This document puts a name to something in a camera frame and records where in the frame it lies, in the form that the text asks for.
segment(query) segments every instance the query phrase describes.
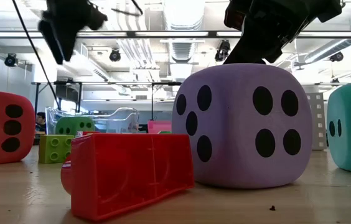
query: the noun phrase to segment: person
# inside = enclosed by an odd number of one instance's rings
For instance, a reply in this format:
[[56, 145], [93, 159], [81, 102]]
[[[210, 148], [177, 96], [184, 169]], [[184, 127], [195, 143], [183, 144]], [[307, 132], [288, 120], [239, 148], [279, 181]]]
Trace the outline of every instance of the person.
[[36, 134], [46, 134], [47, 130], [45, 128], [45, 113], [38, 112], [36, 116]]

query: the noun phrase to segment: fluorescent light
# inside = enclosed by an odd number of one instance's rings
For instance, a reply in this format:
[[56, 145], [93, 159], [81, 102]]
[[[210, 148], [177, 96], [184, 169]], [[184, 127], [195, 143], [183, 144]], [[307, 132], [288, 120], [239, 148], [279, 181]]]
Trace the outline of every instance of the fluorescent light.
[[[43, 37], [43, 35], [40, 32], [37, 31], [29, 31], [30, 37]], [[0, 32], [0, 37], [2, 38], [17, 38], [17, 37], [27, 37], [26, 33], [24, 31], [2, 31]]]
[[206, 37], [206, 31], [151, 31], [151, 32], [136, 32], [137, 37]]
[[217, 32], [217, 37], [241, 37], [242, 32], [238, 31], [221, 31]]
[[206, 40], [164, 39], [164, 40], [160, 40], [160, 43], [164, 43], [164, 44], [173, 44], [173, 43], [193, 44], [193, 43], [206, 43]]
[[92, 99], [87, 99], [87, 100], [82, 100], [82, 101], [94, 101], [94, 102], [101, 102], [101, 101], [106, 101], [106, 100], [92, 100]]
[[302, 31], [299, 37], [351, 37], [351, 32], [310, 32]]
[[89, 32], [79, 32], [77, 34], [78, 38], [85, 38], [85, 37], [127, 37], [126, 32], [107, 32], [107, 31], [89, 31]]

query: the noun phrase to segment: desk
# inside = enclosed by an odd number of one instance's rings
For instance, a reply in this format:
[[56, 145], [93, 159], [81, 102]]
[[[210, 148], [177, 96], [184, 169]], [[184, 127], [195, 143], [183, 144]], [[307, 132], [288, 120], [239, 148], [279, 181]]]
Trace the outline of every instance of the desk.
[[[0, 224], [87, 223], [70, 213], [61, 164], [38, 164], [37, 157], [34, 147], [22, 162], [0, 165]], [[272, 205], [276, 211], [269, 210]], [[351, 224], [351, 172], [336, 168], [328, 152], [316, 151], [291, 185], [265, 190], [197, 185], [105, 223]]]

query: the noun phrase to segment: pink block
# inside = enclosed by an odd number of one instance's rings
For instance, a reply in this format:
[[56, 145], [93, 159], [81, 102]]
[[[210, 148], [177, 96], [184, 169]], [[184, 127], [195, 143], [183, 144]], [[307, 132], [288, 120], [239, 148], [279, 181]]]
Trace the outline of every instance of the pink block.
[[157, 134], [161, 131], [171, 131], [171, 121], [148, 121], [150, 134]]

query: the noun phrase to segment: ceiling pipe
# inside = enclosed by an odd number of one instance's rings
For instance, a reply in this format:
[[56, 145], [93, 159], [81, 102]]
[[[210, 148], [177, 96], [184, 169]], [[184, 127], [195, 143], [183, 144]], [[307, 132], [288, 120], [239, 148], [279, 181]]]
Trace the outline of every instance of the ceiling pipe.
[[332, 40], [329, 43], [319, 47], [317, 50], [309, 53], [304, 58], [304, 63], [314, 63], [328, 58], [337, 52], [351, 46], [351, 39]]

